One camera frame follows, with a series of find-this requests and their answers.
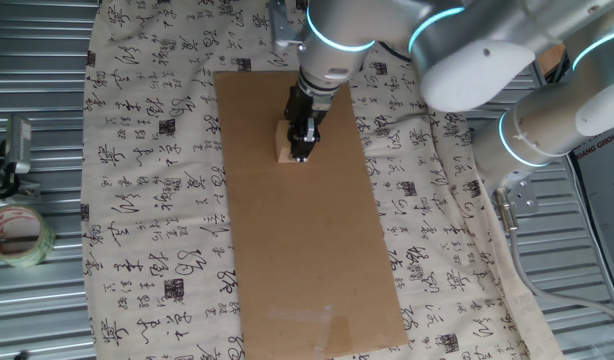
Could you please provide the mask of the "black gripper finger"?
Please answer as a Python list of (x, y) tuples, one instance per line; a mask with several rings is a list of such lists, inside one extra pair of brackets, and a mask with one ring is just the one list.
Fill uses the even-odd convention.
[(315, 145), (320, 141), (315, 119), (291, 122), (287, 139), (290, 142), (291, 158), (298, 163), (307, 162)]

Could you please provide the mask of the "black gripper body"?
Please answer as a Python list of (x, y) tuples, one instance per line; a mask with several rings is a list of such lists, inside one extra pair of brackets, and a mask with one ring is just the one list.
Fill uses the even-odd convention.
[(292, 127), (305, 133), (310, 120), (313, 121), (315, 130), (319, 128), (331, 105), (331, 92), (305, 92), (303, 87), (296, 83), (290, 88), (284, 116)]

